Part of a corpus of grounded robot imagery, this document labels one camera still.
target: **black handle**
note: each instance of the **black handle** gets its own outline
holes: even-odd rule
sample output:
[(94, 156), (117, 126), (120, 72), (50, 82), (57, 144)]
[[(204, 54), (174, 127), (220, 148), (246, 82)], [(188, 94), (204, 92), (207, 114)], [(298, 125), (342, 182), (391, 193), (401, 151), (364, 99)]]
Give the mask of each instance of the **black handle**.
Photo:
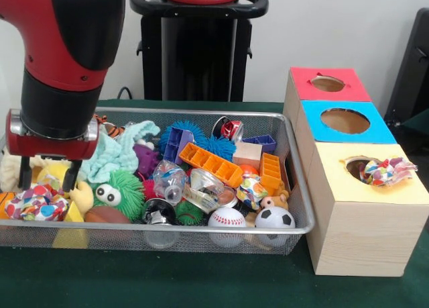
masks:
[(132, 10), (143, 16), (154, 17), (213, 17), (257, 18), (268, 11), (268, 0), (248, 0), (252, 4), (187, 5), (171, 1), (130, 0)]

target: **baseball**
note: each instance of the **baseball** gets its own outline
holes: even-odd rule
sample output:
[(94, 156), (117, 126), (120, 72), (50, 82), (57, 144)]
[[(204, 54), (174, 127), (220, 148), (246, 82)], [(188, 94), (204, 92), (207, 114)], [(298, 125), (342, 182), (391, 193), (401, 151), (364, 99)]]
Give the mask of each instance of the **baseball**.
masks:
[[(244, 216), (236, 209), (221, 207), (217, 209), (208, 221), (210, 227), (246, 227)], [(210, 240), (222, 248), (234, 248), (244, 239), (243, 234), (210, 233)]]

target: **light blue towel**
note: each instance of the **light blue towel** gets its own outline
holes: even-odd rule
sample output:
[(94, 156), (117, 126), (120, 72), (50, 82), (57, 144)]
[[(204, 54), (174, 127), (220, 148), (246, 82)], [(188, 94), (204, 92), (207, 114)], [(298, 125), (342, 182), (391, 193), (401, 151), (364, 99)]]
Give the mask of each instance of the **light blue towel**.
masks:
[(90, 183), (105, 183), (110, 179), (110, 173), (122, 169), (135, 172), (139, 160), (133, 146), (139, 139), (148, 135), (156, 136), (160, 128), (153, 121), (144, 121), (131, 125), (116, 140), (100, 132), (99, 142), (93, 157), (85, 160), (80, 168), (83, 179)]

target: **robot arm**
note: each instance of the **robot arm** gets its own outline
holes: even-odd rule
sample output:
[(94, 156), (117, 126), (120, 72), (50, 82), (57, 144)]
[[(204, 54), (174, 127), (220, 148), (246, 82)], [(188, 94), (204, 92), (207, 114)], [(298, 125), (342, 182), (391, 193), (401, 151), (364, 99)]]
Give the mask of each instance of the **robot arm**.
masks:
[(0, 19), (19, 30), (25, 46), (21, 111), (9, 112), (6, 128), (9, 152), (23, 156), (23, 188), (30, 156), (72, 160), (66, 191), (92, 156), (98, 127), (90, 121), (124, 15), (125, 0), (0, 0)]

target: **orange toy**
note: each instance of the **orange toy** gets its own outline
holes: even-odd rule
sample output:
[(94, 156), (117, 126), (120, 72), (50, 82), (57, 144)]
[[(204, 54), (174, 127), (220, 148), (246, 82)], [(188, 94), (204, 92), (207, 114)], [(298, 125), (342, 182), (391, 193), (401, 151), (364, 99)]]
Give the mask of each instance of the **orange toy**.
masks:
[(261, 184), (265, 187), (269, 196), (273, 196), (282, 181), (280, 172), (280, 159), (267, 153), (262, 154), (261, 168), (259, 170)]
[(243, 170), (240, 167), (190, 142), (179, 157), (193, 167), (207, 170), (234, 189), (243, 182)]
[(0, 219), (9, 219), (5, 211), (7, 201), (15, 197), (16, 193), (0, 193)]
[(240, 168), (243, 170), (244, 175), (257, 175), (259, 176), (259, 173), (257, 169), (250, 165), (240, 165)]

